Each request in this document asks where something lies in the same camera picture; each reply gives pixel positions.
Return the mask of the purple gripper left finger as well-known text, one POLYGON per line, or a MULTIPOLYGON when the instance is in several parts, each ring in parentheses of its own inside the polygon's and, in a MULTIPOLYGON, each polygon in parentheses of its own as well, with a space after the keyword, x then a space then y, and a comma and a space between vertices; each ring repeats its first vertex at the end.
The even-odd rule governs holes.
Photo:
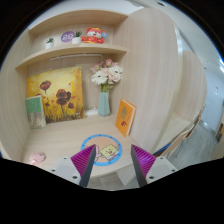
POLYGON ((73 165, 76 167, 77 171, 81 176, 81 180, 79 182, 79 185, 81 187, 86 187, 88 185, 95 157, 95 144, 81 150, 80 152, 71 157, 73 165))

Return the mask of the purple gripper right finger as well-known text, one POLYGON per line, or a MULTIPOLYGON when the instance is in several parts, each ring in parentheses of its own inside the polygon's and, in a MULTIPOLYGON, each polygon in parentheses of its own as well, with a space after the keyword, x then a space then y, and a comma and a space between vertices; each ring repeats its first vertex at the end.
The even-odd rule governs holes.
POLYGON ((154 164, 156 157, 136 145, 131 145, 131 158, 138 184, 140 187, 144 187, 147 184, 146 175, 154 164))

